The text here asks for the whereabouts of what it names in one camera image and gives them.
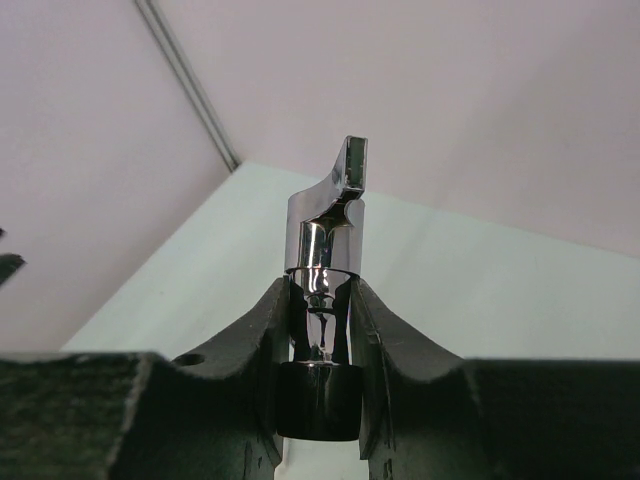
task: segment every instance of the hole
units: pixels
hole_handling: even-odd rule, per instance
[[[200,365],[203,362],[204,355],[200,355],[199,353],[185,353],[184,355],[176,357],[173,364],[178,367],[193,367],[194,365]]]

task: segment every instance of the white wall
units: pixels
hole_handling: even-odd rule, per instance
[[[640,257],[638,0],[158,0],[244,159]]]
[[[132,0],[4,0],[0,65],[0,351],[55,350],[227,173]]]

